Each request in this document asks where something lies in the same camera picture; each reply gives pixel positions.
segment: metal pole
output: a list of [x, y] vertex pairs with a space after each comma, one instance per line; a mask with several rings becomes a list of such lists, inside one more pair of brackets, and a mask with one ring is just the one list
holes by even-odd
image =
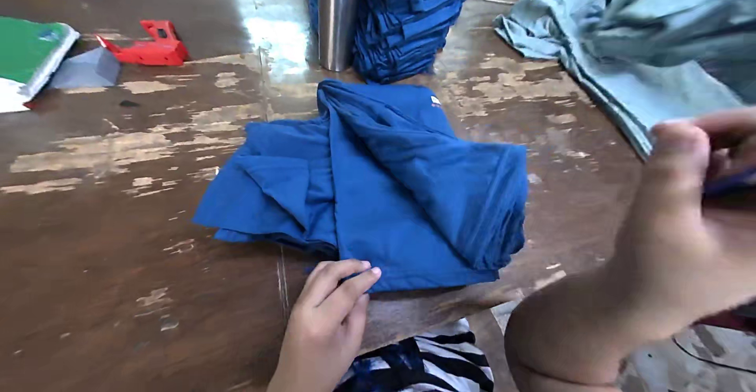
[[321, 66], [341, 71], [352, 65], [359, 0], [317, 0], [318, 54]]

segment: blue garment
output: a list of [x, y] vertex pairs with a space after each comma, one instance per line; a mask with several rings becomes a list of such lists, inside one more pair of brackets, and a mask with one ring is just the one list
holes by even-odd
[[318, 118], [247, 125], [194, 222], [370, 261], [383, 271], [373, 291], [496, 280], [524, 244], [524, 147], [457, 139], [434, 100], [324, 80]]
[[431, 71], [464, 1], [362, 0], [354, 32], [354, 69], [368, 83], [391, 83]]

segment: red object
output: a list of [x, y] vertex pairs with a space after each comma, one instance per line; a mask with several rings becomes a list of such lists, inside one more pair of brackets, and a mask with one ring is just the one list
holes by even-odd
[[147, 66], [181, 66], [189, 59], [184, 43], [176, 37], [173, 23], [168, 20], [140, 20], [152, 42], [137, 41], [129, 48], [121, 48], [109, 40], [95, 35], [100, 44], [110, 50], [122, 63]]

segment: light blue fabric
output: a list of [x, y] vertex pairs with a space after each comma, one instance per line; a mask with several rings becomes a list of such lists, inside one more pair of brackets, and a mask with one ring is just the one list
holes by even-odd
[[756, 0], [611, 0], [591, 52], [653, 66], [698, 61], [756, 103]]
[[433, 92], [337, 80], [313, 120], [250, 123], [194, 222], [383, 271], [373, 291], [498, 278], [524, 245], [523, 146], [454, 137]]
[[642, 157], [650, 153], [648, 134], [656, 123], [742, 105], [695, 61], [654, 67], [594, 56], [588, 51], [590, 30], [605, 11], [605, 0], [520, 0], [494, 26], [525, 57], [559, 59]]

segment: striped shirt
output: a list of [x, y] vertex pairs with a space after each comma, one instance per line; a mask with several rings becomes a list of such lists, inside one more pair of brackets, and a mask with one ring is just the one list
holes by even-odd
[[493, 379], [462, 319], [357, 357], [335, 392], [491, 392]]

